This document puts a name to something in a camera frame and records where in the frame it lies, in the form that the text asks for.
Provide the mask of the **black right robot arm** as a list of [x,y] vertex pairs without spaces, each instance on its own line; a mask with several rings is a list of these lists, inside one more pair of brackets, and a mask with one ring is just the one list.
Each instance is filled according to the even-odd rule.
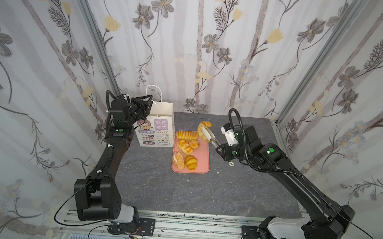
[[211,143],[220,157],[231,163],[239,160],[259,173],[267,173],[282,184],[308,213],[307,219],[269,216],[255,231],[255,239],[340,239],[355,212],[323,194],[273,143],[262,144],[252,125],[229,121],[221,127],[227,142],[220,144],[208,121],[199,124],[197,135]]

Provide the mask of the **sugared oval bread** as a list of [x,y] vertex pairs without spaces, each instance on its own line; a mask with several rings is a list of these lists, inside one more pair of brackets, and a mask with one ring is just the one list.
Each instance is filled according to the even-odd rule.
[[174,152],[172,155],[172,163],[175,165],[177,169],[185,168],[185,159],[181,152]]

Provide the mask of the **white printed paper bag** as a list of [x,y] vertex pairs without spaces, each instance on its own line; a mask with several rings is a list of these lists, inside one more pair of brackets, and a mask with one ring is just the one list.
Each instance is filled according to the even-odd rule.
[[151,99],[152,108],[144,120],[135,123],[135,134],[141,147],[173,147],[175,141],[174,109],[172,102],[165,102],[161,89],[153,84],[146,87],[148,90],[157,90],[159,101]]

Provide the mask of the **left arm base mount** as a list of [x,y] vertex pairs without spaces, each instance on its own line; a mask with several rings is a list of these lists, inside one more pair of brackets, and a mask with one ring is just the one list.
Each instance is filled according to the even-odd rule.
[[152,237],[155,231],[156,220],[150,218],[135,218],[129,223],[112,222],[108,226],[108,233],[112,235],[138,235],[141,237]]

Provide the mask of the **croissant bread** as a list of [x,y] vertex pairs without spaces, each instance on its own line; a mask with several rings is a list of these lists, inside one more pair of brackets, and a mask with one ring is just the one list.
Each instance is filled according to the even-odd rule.
[[198,126],[198,129],[197,129],[197,132],[198,132],[198,135],[199,137],[201,137],[204,141],[206,142],[209,142],[210,140],[206,138],[206,136],[203,134],[202,132],[202,128],[205,127],[205,128],[210,128],[212,126],[212,123],[209,122],[209,121],[202,121],[199,126]]

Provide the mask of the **golden ridged bun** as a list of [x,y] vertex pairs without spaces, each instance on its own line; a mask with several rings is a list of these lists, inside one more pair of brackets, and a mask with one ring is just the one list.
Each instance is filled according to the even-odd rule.
[[198,161],[193,155],[189,155],[185,159],[185,166],[190,171],[196,170]]

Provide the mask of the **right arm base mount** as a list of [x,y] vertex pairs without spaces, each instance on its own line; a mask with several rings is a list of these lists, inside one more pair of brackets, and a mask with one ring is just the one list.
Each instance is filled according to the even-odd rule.
[[266,231],[260,230],[257,226],[242,226],[241,239],[276,239],[267,234]]

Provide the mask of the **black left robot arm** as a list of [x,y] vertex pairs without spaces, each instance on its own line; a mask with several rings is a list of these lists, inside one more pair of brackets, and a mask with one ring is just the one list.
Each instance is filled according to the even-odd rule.
[[114,235],[135,233],[140,228],[136,207],[122,203],[115,183],[123,156],[135,134],[135,124],[150,114],[152,95],[130,98],[106,92],[106,146],[95,168],[87,177],[76,180],[74,198],[80,221],[110,221],[108,232]]

